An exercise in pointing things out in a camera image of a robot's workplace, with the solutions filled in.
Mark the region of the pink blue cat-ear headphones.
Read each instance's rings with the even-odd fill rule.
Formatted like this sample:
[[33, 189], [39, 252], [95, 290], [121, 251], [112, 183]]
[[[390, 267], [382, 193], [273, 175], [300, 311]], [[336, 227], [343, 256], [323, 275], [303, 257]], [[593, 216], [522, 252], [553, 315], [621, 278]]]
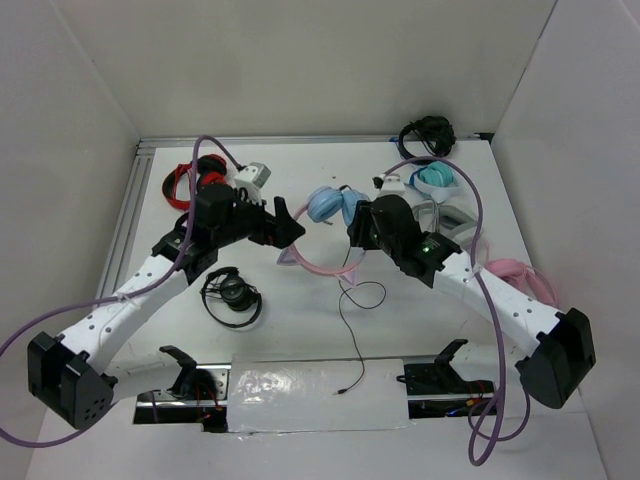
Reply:
[[[303, 214], [316, 223], [329, 221], [336, 213], [340, 212], [344, 224], [349, 227], [355, 218], [357, 204], [360, 201], [369, 201], [370, 198], [348, 185], [339, 188], [323, 186], [310, 194], [306, 203], [294, 214], [298, 220]], [[363, 249], [356, 249], [358, 255], [352, 263], [346, 262], [341, 267], [322, 267], [308, 261], [294, 244], [286, 247], [276, 260], [278, 266], [300, 267], [316, 276], [333, 277], [348, 287], [354, 288], [359, 280], [359, 267], [366, 256]]]

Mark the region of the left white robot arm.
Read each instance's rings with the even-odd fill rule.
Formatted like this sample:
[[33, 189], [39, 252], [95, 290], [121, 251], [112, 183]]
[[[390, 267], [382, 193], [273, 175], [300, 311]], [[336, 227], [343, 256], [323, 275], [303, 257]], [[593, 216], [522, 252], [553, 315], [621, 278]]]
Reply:
[[167, 345], [133, 368], [112, 361], [130, 337], [164, 304], [206, 272], [221, 248], [248, 239], [284, 249], [305, 229], [282, 197], [275, 211], [251, 203], [222, 184], [203, 187], [189, 211], [152, 248], [139, 270], [111, 296], [57, 336], [40, 333], [27, 348], [33, 396], [76, 430], [86, 430], [122, 398], [164, 389], [176, 399], [196, 390], [196, 362]]

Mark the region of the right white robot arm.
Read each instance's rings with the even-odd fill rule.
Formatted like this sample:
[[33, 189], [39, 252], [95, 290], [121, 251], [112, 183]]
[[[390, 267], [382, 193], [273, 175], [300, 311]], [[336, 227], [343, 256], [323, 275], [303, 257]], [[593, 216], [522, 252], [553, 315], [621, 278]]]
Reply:
[[516, 370], [524, 390], [538, 403], [563, 407], [594, 367], [591, 324], [583, 312], [545, 305], [474, 265], [452, 240], [423, 232], [402, 197], [358, 201], [348, 235], [353, 247], [383, 251], [405, 275], [487, 320], [496, 315], [500, 331], [524, 353]]

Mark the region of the grey white headphones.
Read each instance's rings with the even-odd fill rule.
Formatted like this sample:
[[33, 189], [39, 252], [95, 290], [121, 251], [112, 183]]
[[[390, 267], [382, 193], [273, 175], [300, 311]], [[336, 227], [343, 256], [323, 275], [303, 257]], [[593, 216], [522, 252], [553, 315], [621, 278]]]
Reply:
[[478, 220], [473, 214], [451, 203], [426, 200], [412, 207], [414, 219], [422, 231], [444, 235], [463, 249], [471, 247]]

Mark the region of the teal white headphones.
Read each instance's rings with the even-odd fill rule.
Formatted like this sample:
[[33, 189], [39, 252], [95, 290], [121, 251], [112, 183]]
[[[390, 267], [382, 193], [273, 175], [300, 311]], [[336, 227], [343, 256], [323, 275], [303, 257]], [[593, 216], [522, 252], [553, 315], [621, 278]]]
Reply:
[[442, 204], [462, 192], [452, 168], [440, 161], [414, 170], [406, 185], [437, 204]]

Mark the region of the small black headphones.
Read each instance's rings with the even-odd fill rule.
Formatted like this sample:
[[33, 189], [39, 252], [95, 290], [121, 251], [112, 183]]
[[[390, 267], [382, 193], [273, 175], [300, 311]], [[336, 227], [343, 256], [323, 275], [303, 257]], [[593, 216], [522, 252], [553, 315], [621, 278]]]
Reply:
[[[257, 322], [262, 308], [263, 298], [254, 285], [247, 283], [237, 267], [223, 267], [207, 274], [200, 289], [202, 304], [209, 316], [219, 325], [240, 330]], [[252, 315], [240, 323], [229, 323], [220, 319], [209, 306], [210, 300], [221, 300], [231, 311], [243, 313], [253, 308]]]

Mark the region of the red black headphones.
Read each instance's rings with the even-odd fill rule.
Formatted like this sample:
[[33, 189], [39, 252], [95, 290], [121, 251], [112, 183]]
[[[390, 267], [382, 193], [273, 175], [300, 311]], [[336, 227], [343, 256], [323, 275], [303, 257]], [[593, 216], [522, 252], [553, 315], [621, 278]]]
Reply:
[[174, 209], [186, 212], [190, 208], [189, 200], [178, 198], [178, 186], [181, 179], [188, 178], [188, 186], [196, 185], [199, 190], [202, 186], [211, 184], [226, 184], [228, 173], [227, 161], [220, 155], [208, 154], [197, 160], [197, 172], [194, 173], [191, 164], [178, 164], [164, 179], [161, 193], [167, 203]]

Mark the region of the white taped front panel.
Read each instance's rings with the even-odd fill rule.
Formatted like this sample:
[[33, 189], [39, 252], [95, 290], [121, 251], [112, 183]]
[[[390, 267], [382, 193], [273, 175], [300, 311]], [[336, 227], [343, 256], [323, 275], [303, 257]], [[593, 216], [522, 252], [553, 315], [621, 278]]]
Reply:
[[233, 433], [377, 431], [410, 425], [399, 359], [236, 363], [229, 376]]

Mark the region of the aluminium frame rail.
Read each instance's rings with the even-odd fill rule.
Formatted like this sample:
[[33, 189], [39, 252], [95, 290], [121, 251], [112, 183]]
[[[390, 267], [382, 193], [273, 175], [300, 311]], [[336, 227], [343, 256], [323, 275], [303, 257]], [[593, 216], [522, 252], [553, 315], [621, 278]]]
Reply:
[[[139, 142], [128, 183], [121, 201], [116, 227], [98, 286], [106, 295], [124, 282], [131, 266], [136, 266], [144, 252], [135, 249], [135, 239], [142, 210], [162, 199], [151, 192], [159, 181], [158, 170], [164, 164], [157, 153], [192, 157], [194, 137], [143, 138]], [[254, 136], [222, 137], [220, 142], [240, 163], [256, 161], [273, 170], [269, 186], [293, 205], [293, 194], [280, 184], [282, 175], [276, 167], [292, 165], [299, 169], [305, 186], [327, 185], [340, 178], [355, 178], [360, 186], [370, 188], [372, 177], [400, 161], [397, 147], [384, 135]], [[500, 234], [499, 212], [509, 210], [508, 195], [493, 150], [486, 138], [476, 134], [457, 141], [451, 161], [473, 180], [483, 204], [483, 227], [502, 248], [506, 235]]]

